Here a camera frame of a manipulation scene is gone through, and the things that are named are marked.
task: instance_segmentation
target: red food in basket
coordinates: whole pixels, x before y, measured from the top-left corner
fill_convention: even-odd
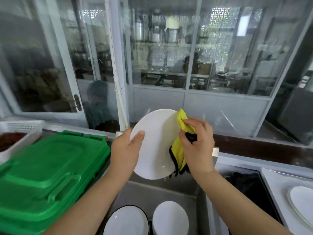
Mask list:
[[[22,139],[26,133],[4,133],[0,135],[0,152],[7,150],[17,141]]]

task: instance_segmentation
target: person's left hand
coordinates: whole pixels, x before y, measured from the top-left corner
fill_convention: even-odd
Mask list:
[[[130,141],[131,130],[125,130],[113,141],[111,147],[111,163],[108,174],[119,177],[124,183],[131,177],[137,165],[139,150],[145,137],[145,132],[139,131]]]

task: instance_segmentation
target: yellow cloth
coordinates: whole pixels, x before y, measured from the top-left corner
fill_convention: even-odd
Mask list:
[[[179,128],[186,133],[196,134],[194,127],[191,127],[191,126],[185,124],[182,121],[184,119],[188,119],[187,115],[186,115],[185,111],[183,111],[183,109],[180,109],[178,111],[178,114],[177,114],[177,123],[178,123]],[[186,161],[184,158],[184,152],[182,149],[182,144],[181,144],[179,138],[177,138],[175,140],[175,142],[173,143],[173,145],[171,146],[170,155],[171,155],[171,158],[175,164],[176,175],[178,174],[178,172],[180,174],[184,173],[184,171],[186,170],[186,167],[185,167]]]

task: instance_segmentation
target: hand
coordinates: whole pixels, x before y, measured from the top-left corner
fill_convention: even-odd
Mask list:
[[[145,137],[144,131],[139,131],[132,141],[130,141],[131,130],[117,137],[111,147],[111,163],[108,174],[118,177],[126,183],[131,177],[138,162],[139,150]]]
[[[179,131],[186,163],[191,174],[197,180],[197,177],[201,174],[215,171],[212,157],[214,148],[213,130],[212,126],[202,119],[190,118],[184,120],[184,123],[194,127],[197,134],[197,141],[190,143],[185,132]]]

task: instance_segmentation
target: fingernail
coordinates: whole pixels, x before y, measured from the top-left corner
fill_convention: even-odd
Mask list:
[[[138,133],[141,134],[142,136],[144,136],[146,134],[145,131],[143,131],[143,130],[140,130]]]

